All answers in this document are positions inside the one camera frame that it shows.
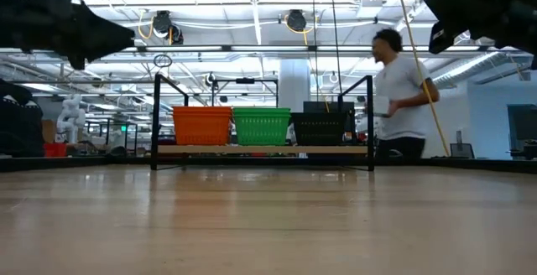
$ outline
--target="white robot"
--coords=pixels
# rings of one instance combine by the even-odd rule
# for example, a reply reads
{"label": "white robot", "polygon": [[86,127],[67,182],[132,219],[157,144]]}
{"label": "white robot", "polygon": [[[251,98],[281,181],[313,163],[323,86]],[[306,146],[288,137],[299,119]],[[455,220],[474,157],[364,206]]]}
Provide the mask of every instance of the white robot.
{"label": "white robot", "polygon": [[78,142],[78,129],[86,123],[86,112],[80,109],[81,95],[68,95],[62,102],[61,114],[58,117],[56,128],[58,134],[68,134],[67,142]]}

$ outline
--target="black basket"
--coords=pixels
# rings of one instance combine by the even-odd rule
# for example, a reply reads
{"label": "black basket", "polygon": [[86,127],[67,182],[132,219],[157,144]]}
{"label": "black basket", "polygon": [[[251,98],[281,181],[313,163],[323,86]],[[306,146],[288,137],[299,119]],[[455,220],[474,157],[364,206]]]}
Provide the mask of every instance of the black basket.
{"label": "black basket", "polygon": [[343,142],[345,112],[294,112],[291,119],[300,146],[337,146]]}

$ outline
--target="orange basket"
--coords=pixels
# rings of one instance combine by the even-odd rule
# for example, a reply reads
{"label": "orange basket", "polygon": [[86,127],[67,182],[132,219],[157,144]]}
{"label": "orange basket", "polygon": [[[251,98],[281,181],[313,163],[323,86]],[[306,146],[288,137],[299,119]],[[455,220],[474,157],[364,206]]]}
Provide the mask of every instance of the orange basket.
{"label": "orange basket", "polygon": [[177,145],[226,145],[231,107],[174,106]]}

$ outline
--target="metal frame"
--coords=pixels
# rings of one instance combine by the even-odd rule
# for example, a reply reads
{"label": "metal frame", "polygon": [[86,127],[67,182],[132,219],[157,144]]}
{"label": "metal frame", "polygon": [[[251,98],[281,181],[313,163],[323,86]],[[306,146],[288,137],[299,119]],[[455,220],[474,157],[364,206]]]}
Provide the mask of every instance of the metal frame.
{"label": "metal frame", "polygon": [[[221,88],[218,89],[218,92],[215,93],[214,84],[218,83],[218,82],[222,82],[222,83],[224,83],[224,85]],[[215,96],[218,95],[218,93],[220,93],[220,91],[222,91],[228,84],[237,83],[237,84],[242,84],[242,85],[251,85],[251,84],[255,84],[256,82],[264,84],[269,90],[270,90],[270,88],[266,85],[266,82],[273,82],[274,84],[276,84],[276,92],[273,93],[273,95],[276,96],[276,107],[278,107],[278,105],[279,105],[278,79],[255,79],[255,78],[215,79],[215,80],[213,80],[212,81],[213,84],[211,85],[211,106],[215,106]]]}
{"label": "metal frame", "polygon": [[153,126],[151,128],[151,170],[157,170],[157,164],[159,163],[159,110],[160,110],[160,85],[164,81],[174,90],[178,91],[185,98],[184,106],[188,106],[189,96],[174,82],[164,77],[161,74],[154,76],[154,104],[153,104]]}
{"label": "metal frame", "polygon": [[363,82],[366,82],[366,100],[368,104],[368,171],[375,170],[375,145],[374,145],[374,120],[373,120],[373,76],[366,75],[358,82],[349,87],[346,91],[343,91],[337,97],[337,109],[342,112],[343,97],[357,88]]}

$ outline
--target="blue wall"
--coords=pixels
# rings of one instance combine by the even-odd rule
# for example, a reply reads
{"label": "blue wall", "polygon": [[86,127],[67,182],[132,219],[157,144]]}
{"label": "blue wall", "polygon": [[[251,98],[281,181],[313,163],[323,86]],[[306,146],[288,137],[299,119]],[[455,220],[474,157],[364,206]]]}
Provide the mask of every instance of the blue wall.
{"label": "blue wall", "polygon": [[535,85],[468,86],[472,145],[477,158],[511,159],[507,105],[537,104]]}

